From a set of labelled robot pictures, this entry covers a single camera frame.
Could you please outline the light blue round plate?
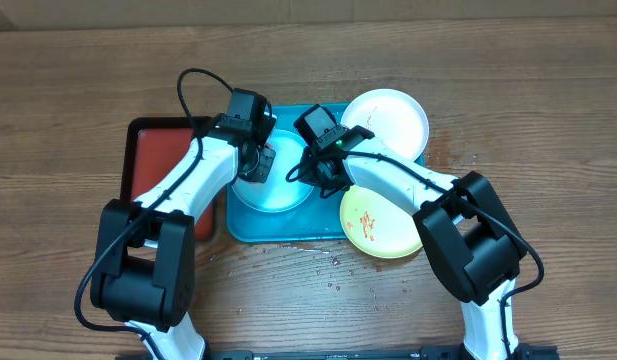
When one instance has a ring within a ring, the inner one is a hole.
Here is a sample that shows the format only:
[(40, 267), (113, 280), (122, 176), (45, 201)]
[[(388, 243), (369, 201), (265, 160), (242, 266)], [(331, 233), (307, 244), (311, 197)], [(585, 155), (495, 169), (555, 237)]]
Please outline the light blue round plate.
[(306, 143), (293, 132), (275, 129), (267, 144), (275, 151), (267, 180), (250, 183), (238, 179), (232, 189), (239, 200), (255, 210), (269, 213), (290, 210), (306, 200), (313, 190), (311, 185), (286, 180), (288, 172), (300, 162)]

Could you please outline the yellow-green round plate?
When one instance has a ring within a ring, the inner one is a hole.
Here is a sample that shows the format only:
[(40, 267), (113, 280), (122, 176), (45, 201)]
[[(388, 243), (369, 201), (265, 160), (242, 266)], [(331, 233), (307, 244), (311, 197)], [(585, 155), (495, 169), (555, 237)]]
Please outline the yellow-green round plate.
[(368, 255), (396, 259), (422, 248), (412, 217), (372, 190), (352, 186), (342, 198), (339, 218), (348, 240)]

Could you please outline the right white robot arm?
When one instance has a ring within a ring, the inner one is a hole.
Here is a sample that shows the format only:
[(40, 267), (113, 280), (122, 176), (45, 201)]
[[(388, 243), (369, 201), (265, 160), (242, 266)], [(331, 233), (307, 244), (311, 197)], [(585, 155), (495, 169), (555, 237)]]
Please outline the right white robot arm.
[(286, 179), (312, 183), (325, 196), (357, 185), (410, 215), (433, 273), (461, 303), (464, 355), (521, 357), (511, 299), (530, 249), (484, 176), (437, 173), (373, 138), (308, 147)]

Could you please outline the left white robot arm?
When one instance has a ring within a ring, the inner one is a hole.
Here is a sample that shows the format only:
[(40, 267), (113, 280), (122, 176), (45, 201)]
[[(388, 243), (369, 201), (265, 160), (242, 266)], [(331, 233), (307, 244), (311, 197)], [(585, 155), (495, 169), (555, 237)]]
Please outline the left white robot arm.
[(95, 259), (79, 288), (115, 320), (111, 331), (139, 336), (148, 358), (209, 358), (188, 314), (195, 226), (227, 185), (266, 181), (275, 122), (265, 97), (235, 89), (226, 112), (191, 122), (187, 153), (157, 185), (132, 202), (113, 199), (104, 207)]

